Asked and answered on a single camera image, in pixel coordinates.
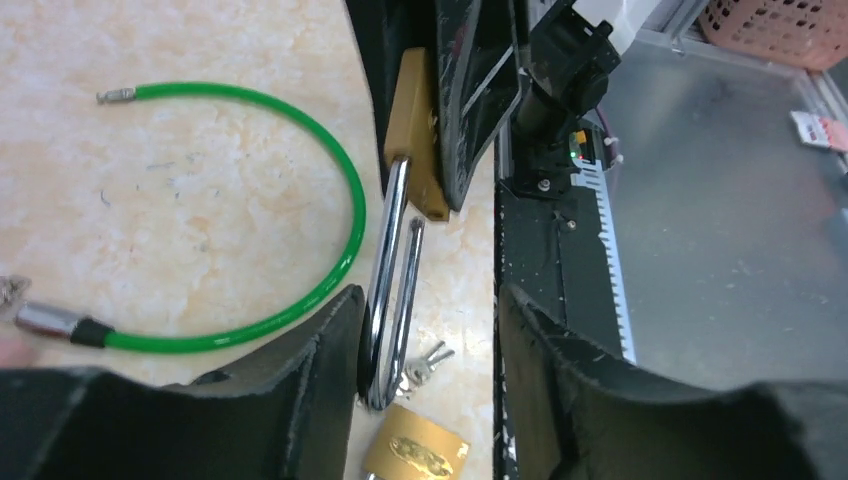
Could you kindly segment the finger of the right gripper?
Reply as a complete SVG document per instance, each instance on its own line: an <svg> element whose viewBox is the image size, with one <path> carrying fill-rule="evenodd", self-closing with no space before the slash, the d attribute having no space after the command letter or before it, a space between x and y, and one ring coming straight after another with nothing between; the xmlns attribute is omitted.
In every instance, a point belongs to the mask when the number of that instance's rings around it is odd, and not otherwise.
<svg viewBox="0 0 848 480"><path fill-rule="evenodd" d="M437 1L440 181L460 211L476 167L518 102L512 1Z"/></svg>
<svg viewBox="0 0 848 480"><path fill-rule="evenodd" d="M402 54L424 47L434 67L436 8L429 0L347 0L345 2L371 95L381 193L389 177L383 150Z"/></svg>

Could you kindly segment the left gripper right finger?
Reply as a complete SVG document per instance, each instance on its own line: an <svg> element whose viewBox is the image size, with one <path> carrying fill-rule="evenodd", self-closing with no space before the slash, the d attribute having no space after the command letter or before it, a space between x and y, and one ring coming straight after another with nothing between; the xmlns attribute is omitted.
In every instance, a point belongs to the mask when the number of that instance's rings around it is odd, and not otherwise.
<svg viewBox="0 0 848 480"><path fill-rule="evenodd" d="M843 479L847 385L695 387L644 370L502 287L499 341L524 479Z"/></svg>

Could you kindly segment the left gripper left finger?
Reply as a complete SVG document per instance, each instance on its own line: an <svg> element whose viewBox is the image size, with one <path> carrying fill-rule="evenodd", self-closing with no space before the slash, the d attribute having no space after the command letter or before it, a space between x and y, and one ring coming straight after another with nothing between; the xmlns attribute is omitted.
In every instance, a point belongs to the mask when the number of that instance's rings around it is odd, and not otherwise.
<svg viewBox="0 0 848 480"><path fill-rule="evenodd" d="M1 374L5 479L340 479L364 309L349 285L188 385L89 367Z"/></svg>

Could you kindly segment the brass padlock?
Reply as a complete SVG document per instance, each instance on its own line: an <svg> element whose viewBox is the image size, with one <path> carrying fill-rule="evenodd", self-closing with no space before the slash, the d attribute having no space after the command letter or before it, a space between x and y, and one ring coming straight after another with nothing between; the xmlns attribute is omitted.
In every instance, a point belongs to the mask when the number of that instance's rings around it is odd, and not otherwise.
<svg viewBox="0 0 848 480"><path fill-rule="evenodd" d="M365 406L384 414L370 444L362 471L365 479L457 479L465 466L470 444L457 433L410 408L410 399L428 386L438 367L455 352L438 340L426 353L404 362L390 384L394 390Z"/></svg>
<svg viewBox="0 0 848 480"><path fill-rule="evenodd" d="M426 222L450 217L438 180L437 122L428 53L410 48L383 145L389 175L359 347L359 393L374 412L392 403L402 379Z"/></svg>

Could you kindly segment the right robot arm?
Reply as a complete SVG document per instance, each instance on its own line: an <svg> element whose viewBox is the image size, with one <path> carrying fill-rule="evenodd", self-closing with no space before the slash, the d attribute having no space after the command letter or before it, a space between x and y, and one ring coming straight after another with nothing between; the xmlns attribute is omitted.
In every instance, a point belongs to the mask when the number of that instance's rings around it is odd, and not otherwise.
<svg viewBox="0 0 848 480"><path fill-rule="evenodd" d="M527 184L555 181L554 150L607 92L653 1L350 1L383 180L445 221L508 128Z"/></svg>

